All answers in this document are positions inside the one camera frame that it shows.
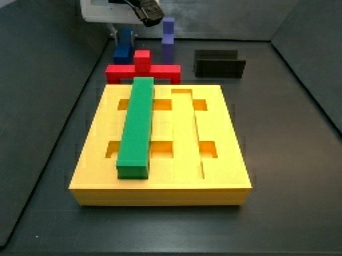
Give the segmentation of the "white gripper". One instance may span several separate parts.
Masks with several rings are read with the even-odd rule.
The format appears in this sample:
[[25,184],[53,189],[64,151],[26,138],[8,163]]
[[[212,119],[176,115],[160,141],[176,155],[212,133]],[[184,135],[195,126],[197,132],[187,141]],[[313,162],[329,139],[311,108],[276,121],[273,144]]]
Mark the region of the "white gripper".
[[142,24],[130,7],[109,3],[108,0],[80,0],[81,15],[86,22],[108,23],[109,37],[117,40],[117,30],[112,23]]

